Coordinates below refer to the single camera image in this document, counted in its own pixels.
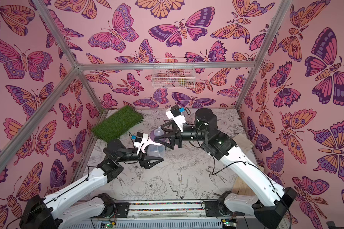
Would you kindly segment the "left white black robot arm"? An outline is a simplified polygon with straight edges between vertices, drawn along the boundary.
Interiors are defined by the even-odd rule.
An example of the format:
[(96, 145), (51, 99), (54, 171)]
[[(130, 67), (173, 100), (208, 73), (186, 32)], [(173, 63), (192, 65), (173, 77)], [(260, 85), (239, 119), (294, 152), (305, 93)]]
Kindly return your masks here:
[(103, 150), (106, 159), (83, 178), (46, 197), (36, 195), (31, 198), (20, 219), (20, 228), (63, 229), (86, 218), (113, 217), (117, 212), (115, 201), (106, 193), (82, 204), (77, 202), (114, 180), (124, 170), (122, 162), (137, 162), (144, 169), (163, 162), (162, 157), (144, 154), (140, 148), (125, 148), (118, 139), (110, 141)]

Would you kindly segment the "purple nipple collar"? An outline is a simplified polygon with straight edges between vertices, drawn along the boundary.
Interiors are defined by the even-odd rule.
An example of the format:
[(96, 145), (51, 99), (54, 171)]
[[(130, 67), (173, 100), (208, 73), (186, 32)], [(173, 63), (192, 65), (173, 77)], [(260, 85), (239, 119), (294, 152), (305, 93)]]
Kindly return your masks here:
[(150, 133), (150, 139), (155, 142), (155, 138), (159, 137), (159, 136), (163, 136), (165, 134), (165, 132), (162, 130), (161, 126), (159, 126), (158, 128), (154, 129), (153, 131), (151, 131)]

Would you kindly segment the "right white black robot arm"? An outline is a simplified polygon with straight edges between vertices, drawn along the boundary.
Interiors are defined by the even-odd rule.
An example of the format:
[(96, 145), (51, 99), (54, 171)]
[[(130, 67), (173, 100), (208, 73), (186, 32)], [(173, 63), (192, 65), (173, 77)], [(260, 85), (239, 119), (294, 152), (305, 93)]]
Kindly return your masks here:
[(152, 137), (154, 143), (170, 149), (182, 147), (184, 141), (196, 141), (208, 155), (233, 170), (254, 192), (253, 196), (225, 192), (220, 198), (222, 211), (240, 212), (253, 215), (267, 229), (279, 227), (297, 194), (294, 189), (268, 177), (245, 155), (238, 143), (217, 126), (217, 116), (211, 109), (200, 108), (195, 112), (195, 122), (187, 124), (184, 108), (173, 106), (166, 111), (171, 129), (161, 126), (164, 134)]

